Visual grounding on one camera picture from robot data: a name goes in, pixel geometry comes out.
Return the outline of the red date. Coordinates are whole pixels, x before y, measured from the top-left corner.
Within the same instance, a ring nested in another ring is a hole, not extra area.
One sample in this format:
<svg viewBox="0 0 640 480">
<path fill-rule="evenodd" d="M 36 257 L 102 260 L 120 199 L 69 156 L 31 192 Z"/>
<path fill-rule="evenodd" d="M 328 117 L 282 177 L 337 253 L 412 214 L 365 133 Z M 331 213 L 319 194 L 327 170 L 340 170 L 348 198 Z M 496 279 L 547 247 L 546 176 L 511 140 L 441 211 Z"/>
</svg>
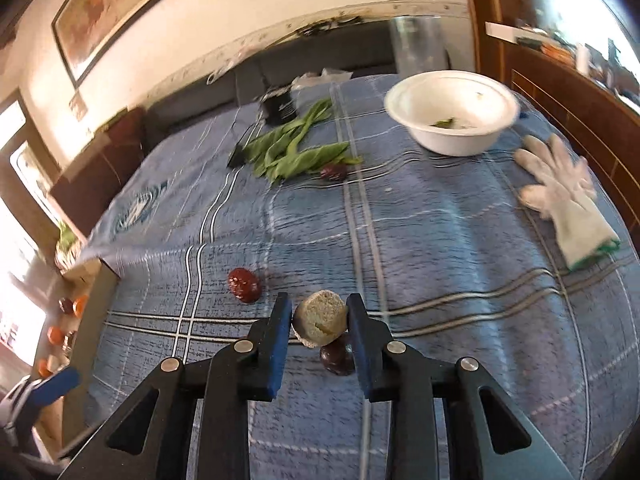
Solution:
<svg viewBox="0 0 640 480">
<path fill-rule="evenodd" d="M 76 330 L 70 330 L 64 336 L 63 343 L 62 343 L 62 351 L 64 356 L 66 356 L 67 359 L 69 359 L 73 353 L 76 336 L 77 336 Z"/>
<path fill-rule="evenodd" d="M 244 304 L 254 304 L 262 296 L 262 284 L 256 274 L 245 268 L 235 268 L 228 274 L 230 292 Z"/>
<path fill-rule="evenodd" d="M 70 298 L 63 297 L 58 300 L 58 307 L 65 315 L 74 314 L 74 302 Z"/>
</svg>

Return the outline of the dark brown chestnut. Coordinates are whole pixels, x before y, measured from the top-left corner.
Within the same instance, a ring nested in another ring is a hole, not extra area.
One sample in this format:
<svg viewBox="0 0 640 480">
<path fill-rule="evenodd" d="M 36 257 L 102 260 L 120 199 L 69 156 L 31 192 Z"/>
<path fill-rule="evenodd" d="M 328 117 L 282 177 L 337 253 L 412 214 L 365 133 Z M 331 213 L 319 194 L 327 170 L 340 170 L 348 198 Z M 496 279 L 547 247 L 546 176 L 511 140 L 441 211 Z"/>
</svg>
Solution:
<svg viewBox="0 0 640 480">
<path fill-rule="evenodd" d="M 319 358 L 328 372 L 337 376 L 351 375 L 355 371 L 355 361 L 349 333 L 342 333 L 334 341 L 321 347 Z"/>
</svg>

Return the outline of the beige round cake piece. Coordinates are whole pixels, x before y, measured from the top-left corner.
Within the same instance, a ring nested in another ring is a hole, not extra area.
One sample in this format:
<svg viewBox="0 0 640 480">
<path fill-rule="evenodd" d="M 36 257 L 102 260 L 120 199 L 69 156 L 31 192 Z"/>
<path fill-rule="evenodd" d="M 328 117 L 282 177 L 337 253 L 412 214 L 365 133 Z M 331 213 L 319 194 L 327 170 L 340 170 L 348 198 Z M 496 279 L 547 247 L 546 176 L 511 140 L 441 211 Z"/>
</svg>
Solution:
<svg viewBox="0 0 640 480">
<path fill-rule="evenodd" d="M 347 330 L 346 304 L 336 292 L 314 292 L 296 308 L 292 329 L 307 348 L 330 344 Z"/>
</svg>

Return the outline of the orange tangerine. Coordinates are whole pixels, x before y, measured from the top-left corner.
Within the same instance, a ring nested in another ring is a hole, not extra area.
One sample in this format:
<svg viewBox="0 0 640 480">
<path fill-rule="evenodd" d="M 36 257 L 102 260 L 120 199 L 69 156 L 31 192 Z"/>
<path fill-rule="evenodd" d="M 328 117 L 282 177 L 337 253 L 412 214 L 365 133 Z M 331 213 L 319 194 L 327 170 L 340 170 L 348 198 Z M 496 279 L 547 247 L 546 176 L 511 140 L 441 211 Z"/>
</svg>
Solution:
<svg viewBox="0 0 640 480">
<path fill-rule="evenodd" d="M 55 347 L 61 347 L 64 344 L 66 333 L 58 326 L 50 326 L 47 331 L 47 338 L 50 344 Z"/>
<path fill-rule="evenodd" d="M 46 359 L 39 359 L 37 363 L 37 372 L 39 376 L 43 379 L 46 379 L 53 375 L 53 373 L 49 370 L 48 361 Z"/>
<path fill-rule="evenodd" d="M 82 318 L 89 300 L 88 295 L 79 296 L 73 303 L 73 312 L 76 318 Z"/>
</svg>

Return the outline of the cardboard box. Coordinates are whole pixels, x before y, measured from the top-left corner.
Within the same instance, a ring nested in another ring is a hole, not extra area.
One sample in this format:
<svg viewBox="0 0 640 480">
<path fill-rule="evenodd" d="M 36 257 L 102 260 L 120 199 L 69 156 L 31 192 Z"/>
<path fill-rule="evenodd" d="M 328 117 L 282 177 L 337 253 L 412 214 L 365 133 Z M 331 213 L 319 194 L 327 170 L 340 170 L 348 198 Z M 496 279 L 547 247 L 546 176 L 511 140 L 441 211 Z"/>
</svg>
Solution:
<svg viewBox="0 0 640 480">
<path fill-rule="evenodd" d="M 93 362 L 103 324 L 118 282 L 119 276 L 103 260 L 91 259 L 63 272 L 51 289 L 50 309 L 43 324 L 36 361 L 46 359 L 48 364 L 59 367 L 70 365 L 80 374 L 79 386 L 44 408 L 36 422 L 38 436 L 51 456 L 57 456 L 62 448 L 89 427 L 85 415 L 88 387 L 92 381 Z M 65 315 L 58 307 L 61 298 L 75 301 L 81 295 L 89 296 L 82 318 Z M 64 356 L 62 346 L 52 346 L 48 341 L 50 326 L 58 326 L 66 334 L 76 330 L 69 359 Z"/>
</svg>

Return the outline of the potted green plant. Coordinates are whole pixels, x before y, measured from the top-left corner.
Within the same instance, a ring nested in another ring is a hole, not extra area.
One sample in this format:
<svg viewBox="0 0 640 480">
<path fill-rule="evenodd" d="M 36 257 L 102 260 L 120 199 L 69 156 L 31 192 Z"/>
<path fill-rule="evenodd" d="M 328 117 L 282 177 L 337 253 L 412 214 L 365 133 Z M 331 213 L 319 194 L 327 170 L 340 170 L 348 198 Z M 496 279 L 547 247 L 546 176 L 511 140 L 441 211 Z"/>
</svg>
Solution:
<svg viewBox="0 0 640 480">
<path fill-rule="evenodd" d="M 64 221 L 61 221 L 58 224 L 58 241 L 56 242 L 58 258 L 76 258 L 81 247 L 82 241 Z"/>
</svg>

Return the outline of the blue plaid tablecloth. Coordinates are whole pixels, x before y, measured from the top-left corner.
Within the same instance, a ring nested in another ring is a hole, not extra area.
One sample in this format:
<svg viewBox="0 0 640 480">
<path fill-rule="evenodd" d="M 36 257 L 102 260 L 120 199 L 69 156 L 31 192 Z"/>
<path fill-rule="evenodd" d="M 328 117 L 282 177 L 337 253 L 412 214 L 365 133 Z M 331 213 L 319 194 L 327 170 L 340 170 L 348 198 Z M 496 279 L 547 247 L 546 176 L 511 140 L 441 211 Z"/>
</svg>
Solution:
<svg viewBox="0 0 640 480">
<path fill-rule="evenodd" d="M 577 479 L 612 463 L 639 414 L 639 260 L 605 192 L 597 204 L 620 249 L 569 271 L 550 222 L 518 202 L 524 136 L 551 125 L 524 104 L 485 154 L 420 148 L 385 113 L 392 76 L 297 92 L 300 110 L 330 99 L 310 146 L 348 142 L 362 159 L 342 183 L 271 184 L 227 162 L 259 108 L 232 108 L 168 136 L 145 157 L 82 253 L 119 276 L 85 404 L 107 418 L 166 356 L 209 358 L 269 314 L 279 292 L 301 302 L 356 292 L 392 333 L 426 356 L 474 356 Z M 244 304 L 231 270 L 257 275 Z"/>
</svg>

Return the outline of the black flat adapter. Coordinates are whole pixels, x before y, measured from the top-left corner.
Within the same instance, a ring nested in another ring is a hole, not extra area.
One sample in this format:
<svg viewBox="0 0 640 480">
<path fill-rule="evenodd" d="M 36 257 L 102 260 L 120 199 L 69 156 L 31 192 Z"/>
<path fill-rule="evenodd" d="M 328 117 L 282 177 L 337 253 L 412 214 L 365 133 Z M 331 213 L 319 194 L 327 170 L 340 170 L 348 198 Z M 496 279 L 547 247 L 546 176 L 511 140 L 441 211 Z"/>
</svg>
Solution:
<svg viewBox="0 0 640 480">
<path fill-rule="evenodd" d="M 244 148 L 241 144 L 236 144 L 231 155 L 229 156 L 227 167 L 229 169 L 239 168 L 246 164 Z"/>
</svg>

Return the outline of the green leafy vegetable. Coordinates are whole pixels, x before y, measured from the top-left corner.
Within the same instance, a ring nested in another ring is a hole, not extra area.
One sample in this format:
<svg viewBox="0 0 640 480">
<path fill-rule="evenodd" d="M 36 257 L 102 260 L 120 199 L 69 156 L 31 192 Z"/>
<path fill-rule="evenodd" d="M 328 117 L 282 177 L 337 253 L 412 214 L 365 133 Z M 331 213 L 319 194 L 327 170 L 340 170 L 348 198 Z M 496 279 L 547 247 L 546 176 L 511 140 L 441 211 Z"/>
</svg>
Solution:
<svg viewBox="0 0 640 480">
<path fill-rule="evenodd" d="M 320 174 L 327 164 L 341 162 L 349 167 L 362 163 L 350 154 L 348 142 L 334 142 L 301 148 L 300 144 L 315 126 L 333 117 L 333 103 L 322 99 L 311 105 L 302 118 L 261 134 L 244 148 L 246 163 L 253 166 L 254 176 L 271 184 L 284 182 L 303 174 Z"/>
</svg>

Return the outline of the white work glove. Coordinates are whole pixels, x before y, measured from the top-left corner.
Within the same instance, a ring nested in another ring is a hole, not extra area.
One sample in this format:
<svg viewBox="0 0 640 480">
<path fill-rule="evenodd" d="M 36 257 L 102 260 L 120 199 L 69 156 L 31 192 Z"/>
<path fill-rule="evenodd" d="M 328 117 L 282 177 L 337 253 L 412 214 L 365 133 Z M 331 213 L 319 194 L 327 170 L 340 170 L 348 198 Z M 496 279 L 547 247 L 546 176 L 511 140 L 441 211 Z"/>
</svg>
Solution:
<svg viewBox="0 0 640 480">
<path fill-rule="evenodd" d="M 583 157 L 571 159 L 557 134 L 547 142 L 526 136 L 513 159 L 536 180 L 520 188 L 518 200 L 553 223 L 556 242 L 570 270 L 620 248 L 620 238 L 596 204 L 588 162 Z"/>
</svg>

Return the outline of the white bowl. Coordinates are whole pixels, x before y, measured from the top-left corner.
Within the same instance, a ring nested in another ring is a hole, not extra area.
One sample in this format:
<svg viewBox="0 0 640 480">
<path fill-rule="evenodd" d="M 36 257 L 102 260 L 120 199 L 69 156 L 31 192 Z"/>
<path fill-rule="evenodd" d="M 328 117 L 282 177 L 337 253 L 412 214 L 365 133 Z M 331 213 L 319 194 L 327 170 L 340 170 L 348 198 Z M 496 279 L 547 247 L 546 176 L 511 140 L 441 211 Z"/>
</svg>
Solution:
<svg viewBox="0 0 640 480">
<path fill-rule="evenodd" d="M 399 81 L 386 93 L 384 106 L 422 148 L 452 157 L 484 153 L 521 113 L 504 84 L 463 70 L 435 70 Z"/>
</svg>

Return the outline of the clear glass jar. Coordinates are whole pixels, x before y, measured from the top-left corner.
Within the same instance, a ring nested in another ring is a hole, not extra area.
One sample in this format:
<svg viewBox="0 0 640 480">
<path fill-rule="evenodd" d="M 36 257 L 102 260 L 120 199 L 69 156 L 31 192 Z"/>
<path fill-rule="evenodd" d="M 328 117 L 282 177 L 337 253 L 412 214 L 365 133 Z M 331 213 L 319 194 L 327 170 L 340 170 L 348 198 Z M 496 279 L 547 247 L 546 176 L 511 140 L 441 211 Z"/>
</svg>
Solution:
<svg viewBox="0 0 640 480">
<path fill-rule="evenodd" d="M 396 16 L 390 20 L 390 38 L 401 79 L 450 67 L 439 16 Z"/>
</svg>

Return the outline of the black sofa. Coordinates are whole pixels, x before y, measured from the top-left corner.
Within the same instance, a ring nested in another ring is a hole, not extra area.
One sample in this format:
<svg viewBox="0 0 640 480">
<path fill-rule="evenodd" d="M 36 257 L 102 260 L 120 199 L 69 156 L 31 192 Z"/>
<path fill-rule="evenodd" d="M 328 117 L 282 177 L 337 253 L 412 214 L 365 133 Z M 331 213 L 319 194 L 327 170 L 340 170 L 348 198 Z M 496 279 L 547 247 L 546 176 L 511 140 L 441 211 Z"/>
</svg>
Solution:
<svg viewBox="0 0 640 480">
<path fill-rule="evenodd" d="M 210 114 L 254 102 L 269 89 L 325 68 L 351 72 L 356 77 L 395 73 L 390 24 L 343 25 L 259 51 L 151 105 L 145 114 L 145 127 L 157 136 L 168 136 Z"/>
</svg>

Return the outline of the brown wooden cabinet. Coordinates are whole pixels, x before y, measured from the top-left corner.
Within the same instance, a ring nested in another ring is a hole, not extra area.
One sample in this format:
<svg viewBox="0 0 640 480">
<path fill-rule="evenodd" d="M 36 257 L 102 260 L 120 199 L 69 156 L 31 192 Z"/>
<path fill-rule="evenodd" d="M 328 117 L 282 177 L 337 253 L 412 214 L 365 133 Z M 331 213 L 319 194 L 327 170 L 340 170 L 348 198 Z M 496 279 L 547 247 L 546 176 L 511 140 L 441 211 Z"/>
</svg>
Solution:
<svg viewBox="0 0 640 480">
<path fill-rule="evenodd" d="M 639 243 L 639 115 L 574 68 L 487 35 L 533 15 L 532 0 L 469 0 L 478 71 L 524 94 L 586 156 Z"/>
</svg>

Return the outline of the framed wall painting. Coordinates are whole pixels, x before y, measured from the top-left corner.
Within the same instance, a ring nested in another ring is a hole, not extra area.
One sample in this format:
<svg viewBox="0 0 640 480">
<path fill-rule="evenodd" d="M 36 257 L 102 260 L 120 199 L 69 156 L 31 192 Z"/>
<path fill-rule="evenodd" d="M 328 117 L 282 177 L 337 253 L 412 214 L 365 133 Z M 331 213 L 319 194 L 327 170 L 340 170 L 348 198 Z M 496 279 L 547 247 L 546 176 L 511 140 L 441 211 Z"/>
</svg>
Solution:
<svg viewBox="0 0 640 480">
<path fill-rule="evenodd" d="M 118 37 L 157 0 L 64 0 L 52 22 L 55 44 L 75 88 Z"/>
</svg>

